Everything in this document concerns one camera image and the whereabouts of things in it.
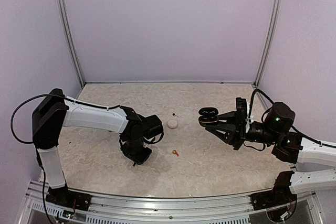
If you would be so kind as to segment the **pink earbud charging case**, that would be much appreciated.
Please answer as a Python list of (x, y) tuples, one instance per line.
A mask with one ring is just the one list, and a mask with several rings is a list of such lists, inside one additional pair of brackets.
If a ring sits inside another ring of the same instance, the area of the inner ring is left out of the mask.
[(168, 122), (167, 122), (167, 126), (168, 126), (168, 128), (170, 128), (170, 129), (175, 129), (175, 128), (178, 127), (178, 121), (175, 120), (175, 119), (170, 119), (170, 120), (168, 120)]

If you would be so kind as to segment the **left aluminium frame post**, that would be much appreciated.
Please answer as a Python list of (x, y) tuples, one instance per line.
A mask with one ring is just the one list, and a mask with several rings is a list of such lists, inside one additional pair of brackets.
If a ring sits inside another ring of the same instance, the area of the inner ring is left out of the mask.
[(64, 30), (65, 40), (66, 40), (68, 50), (70, 53), (70, 58), (71, 58), (73, 67), (75, 69), (75, 73), (76, 73), (79, 85), (81, 88), (83, 88), (86, 85), (86, 81), (85, 81), (84, 74), (82, 72), (79, 58), (77, 56), (77, 52), (75, 49), (74, 39), (71, 33), (70, 22), (69, 22), (68, 15), (67, 15), (66, 1), (57, 0), (57, 4), (59, 8), (59, 13), (60, 13), (61, 24)]

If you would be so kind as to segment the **right aluminium frame post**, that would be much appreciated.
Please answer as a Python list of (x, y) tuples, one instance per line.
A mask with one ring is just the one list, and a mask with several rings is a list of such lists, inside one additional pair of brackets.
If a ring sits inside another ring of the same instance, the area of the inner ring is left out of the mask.
[(272, 41), (273, 41), (274, 34), (276, 31), (277, 19), (278, 19), (280, 7), (281, 7), (281, 0), (273, 0), (270, 22), (269, 22), (268, 30), (266, 34), (266, 40), (263, 46), (261, 60), (258, 66), (255, 81), (254, 81), (254, 85), (257, 88), (260, 86), (262, 76), (266, 69), (267, 60), (269, 57)]

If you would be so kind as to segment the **black earbud charging case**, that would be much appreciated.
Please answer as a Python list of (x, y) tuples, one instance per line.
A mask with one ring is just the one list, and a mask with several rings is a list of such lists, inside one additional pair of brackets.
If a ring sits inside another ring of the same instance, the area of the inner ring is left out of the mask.
[(200, 124), (200, 126), (202, 127), (207, 127), (210, 125), (217, 125), (218, 124), (218, 114), (219, 111), (214, 108), (214, 107), (205, 107), (205, 108), (201, 108), (199, 111), (199, 118), (198, 118), (198, 122)]

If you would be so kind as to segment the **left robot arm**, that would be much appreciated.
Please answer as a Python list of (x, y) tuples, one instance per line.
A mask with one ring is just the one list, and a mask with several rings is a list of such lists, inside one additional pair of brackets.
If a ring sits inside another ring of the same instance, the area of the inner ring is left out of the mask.
[(103, 106), (67, 97), (61, 89), (42, 95), (42, 102), (33, 111), (33, 144), (53, 197), (66, 206), (73, 193), (66, 188), (66, 179), (58, 152), (59, 137), (65, 127), (104, 130), (119, 135), (120, 149), (135, 165), (150, 157), (149, 145), (164, 136), (162, 121), (157, 115), (144, 117), (127, 106)]

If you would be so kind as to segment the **front aluminium rail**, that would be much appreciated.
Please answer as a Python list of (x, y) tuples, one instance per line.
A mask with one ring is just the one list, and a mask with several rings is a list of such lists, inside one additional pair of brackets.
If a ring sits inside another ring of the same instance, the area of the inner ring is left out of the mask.
[(131, 197), (89, 191), (87, 211), (76, 210), (65, 219), (67, 208), (43, 204), (42, 183), (31, 181), (15, 223), (50, 223), (59, 217), (64, 223), (270, 223), (270, 210), (254, 210), (251, 193), (211, 197)]

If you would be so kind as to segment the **aluminium frame post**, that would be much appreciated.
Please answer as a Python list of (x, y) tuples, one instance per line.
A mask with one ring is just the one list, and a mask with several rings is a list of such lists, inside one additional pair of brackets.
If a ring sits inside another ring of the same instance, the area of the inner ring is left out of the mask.
[(73, 67), (75, 69), (75, 73), (76, 73), (79, 85), (81, 88), (83, 88), (86, 85), (86, 81), (85, 81), (84, 74), (82, 72), (79, 58), (77, 56), (77, 52), (75, 49), (74, 39), (71, 33), (70, 22), (69, 22), (68, 15), (67, 15), (66, 1), (57, 0), (57, 4), (59, 8), (59, 13), (60, 13), (61, 24), (64, 30), (65, 40), (66, 40), (68, 50), (70, 53), (70, 58), (71, 58)]
[(273, 0), (270, 22), (269, 22), (268, 30), (266, 34), (266, 40), (263, 46), (261, 60), (258, 66), (255, 81), (254, 81), (254, 85), (257, 88), (260, 86), (262, 76), (266, 69), (267, 60), (269, 57), (272, 41), (273, 41), (274, 34), (276, 31), (277, 19), (278, 19), (280, 7), (281, 7), (281, 0)]

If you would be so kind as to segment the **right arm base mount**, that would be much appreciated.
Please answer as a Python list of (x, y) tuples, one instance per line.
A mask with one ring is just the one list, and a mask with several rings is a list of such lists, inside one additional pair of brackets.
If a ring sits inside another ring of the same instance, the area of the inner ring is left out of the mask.
[(253, 209), (271, 208), (297, 200), (297, 195), (293, 194), (289, 188), (293, 174), (294, 171), (281, 172), (276, 178), (272, 189), (251, 194), (250, 199)]

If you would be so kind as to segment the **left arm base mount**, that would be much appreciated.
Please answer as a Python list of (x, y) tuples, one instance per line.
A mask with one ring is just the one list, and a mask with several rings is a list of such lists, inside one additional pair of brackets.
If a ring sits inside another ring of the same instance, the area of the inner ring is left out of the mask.
[(66, 186), (48, 189), (46, 201), (73, 210), (88, 211), (92, 196), (86, 193), (69, 190)]

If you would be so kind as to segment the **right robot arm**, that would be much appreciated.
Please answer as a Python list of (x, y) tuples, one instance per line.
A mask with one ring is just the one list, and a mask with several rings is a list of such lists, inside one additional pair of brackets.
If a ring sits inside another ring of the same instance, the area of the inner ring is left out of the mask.
[(335, 188), (335, 144), (310, 140), (292, 127), (295, 113), (282, 102), (274, 103), (266, 111), (262, 122), (254, 121), (249, 112), (249, 103), (236, 99), (236, 110), (219, 114), (216, 108), (199, 110), (199, 124), (224, 143), (239, 150), (246, 142), (261, 143), (271, 147), (272, 155), (290, 164), (315, 163), (328, 169), (315, 172), (281, 172), (269, 192), (273, 205), (281, 204), (289, 195), (314, 190)]

